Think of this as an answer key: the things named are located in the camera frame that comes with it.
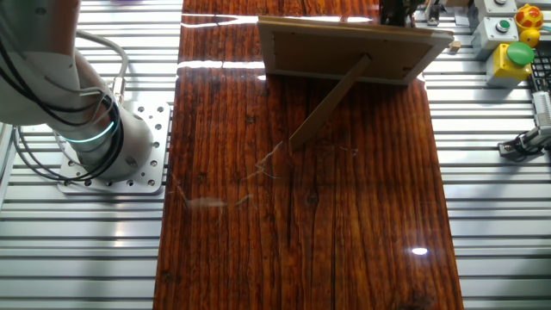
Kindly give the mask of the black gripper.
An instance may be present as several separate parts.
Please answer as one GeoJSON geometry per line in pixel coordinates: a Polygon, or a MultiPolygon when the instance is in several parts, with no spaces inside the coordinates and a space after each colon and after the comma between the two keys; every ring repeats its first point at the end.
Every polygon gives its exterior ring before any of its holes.
{"type": "Polygon", "coordinates": [[[380,0],[380,25],[404,27],[416,10],[416,0],[380,0]]]}

